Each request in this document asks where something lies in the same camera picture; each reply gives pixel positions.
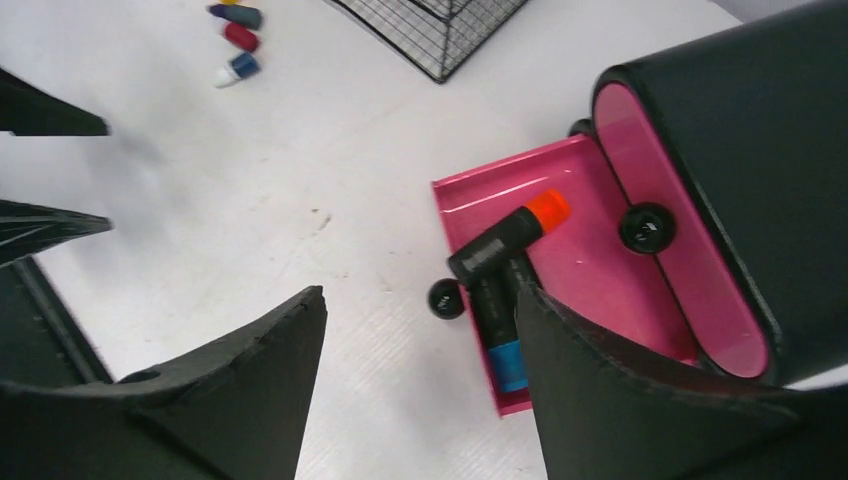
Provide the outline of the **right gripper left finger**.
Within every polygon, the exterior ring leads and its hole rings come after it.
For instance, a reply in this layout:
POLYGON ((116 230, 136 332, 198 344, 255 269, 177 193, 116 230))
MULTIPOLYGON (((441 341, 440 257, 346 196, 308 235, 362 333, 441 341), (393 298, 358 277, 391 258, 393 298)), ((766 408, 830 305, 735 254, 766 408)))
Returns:
POLYGON ((5 479, 291 479, 327 323, 310 286, 119 383, 1 384, 5 479))

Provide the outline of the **black pink drawer unit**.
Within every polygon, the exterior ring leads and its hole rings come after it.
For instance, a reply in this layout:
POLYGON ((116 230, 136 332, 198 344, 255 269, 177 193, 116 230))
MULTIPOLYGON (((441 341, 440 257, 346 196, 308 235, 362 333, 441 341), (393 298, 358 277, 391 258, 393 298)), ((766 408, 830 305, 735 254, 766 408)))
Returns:
MULTIPOLYGON (((787 385, 847 361, 847 5, 815 1, 619 64, 569 136, 434 182, 451 255, 542 192, 541 287, 681 363, 787 385)), ((528 387, 494 383, 499 415, 528 387)))

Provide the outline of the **orange cap black marker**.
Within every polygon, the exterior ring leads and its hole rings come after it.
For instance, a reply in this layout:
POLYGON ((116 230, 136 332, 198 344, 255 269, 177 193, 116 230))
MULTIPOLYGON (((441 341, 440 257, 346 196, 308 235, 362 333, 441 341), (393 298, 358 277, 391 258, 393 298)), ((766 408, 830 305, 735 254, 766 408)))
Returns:
POLYGON ((460 284, 475 285, 571 215, 572 208, 565 197, 555 189, 546 190, 460 247, 447 259, 447 266, 460 284))

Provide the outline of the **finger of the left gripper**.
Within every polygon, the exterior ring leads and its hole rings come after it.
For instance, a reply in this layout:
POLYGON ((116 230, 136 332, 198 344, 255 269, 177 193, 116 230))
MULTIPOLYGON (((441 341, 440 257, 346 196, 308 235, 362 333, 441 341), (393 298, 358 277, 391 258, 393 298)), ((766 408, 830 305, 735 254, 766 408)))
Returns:
POLYGON ((1 201, 1 267, 67 241, 107 232, 106 217, 27 203, 1 201))
POLYGON ((103 118, 1 70, 1 131, 15 136, 108 136, 103 118))

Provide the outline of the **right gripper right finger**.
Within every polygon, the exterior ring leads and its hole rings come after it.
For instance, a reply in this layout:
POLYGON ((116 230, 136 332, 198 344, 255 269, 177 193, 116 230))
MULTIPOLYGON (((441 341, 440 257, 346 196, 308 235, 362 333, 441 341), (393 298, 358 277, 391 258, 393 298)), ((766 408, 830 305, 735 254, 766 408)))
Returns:
POLYGON ((660 355, 525 287, 516 318, 551 479, 843 479, 847 389, 790 390, 660 355))

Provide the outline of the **black blue marker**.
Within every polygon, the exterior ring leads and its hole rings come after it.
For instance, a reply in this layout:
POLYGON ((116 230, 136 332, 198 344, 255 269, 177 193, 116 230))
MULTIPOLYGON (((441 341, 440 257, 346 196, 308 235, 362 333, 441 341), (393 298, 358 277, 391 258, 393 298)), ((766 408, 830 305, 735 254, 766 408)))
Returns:
POLYGON ((528 386, 516 326, 516 308, 518 293, 529 284, 541 282, 529 256, 520 253, 469 290, 473 316, 495 386, 501 393, 516 392, 528 386))

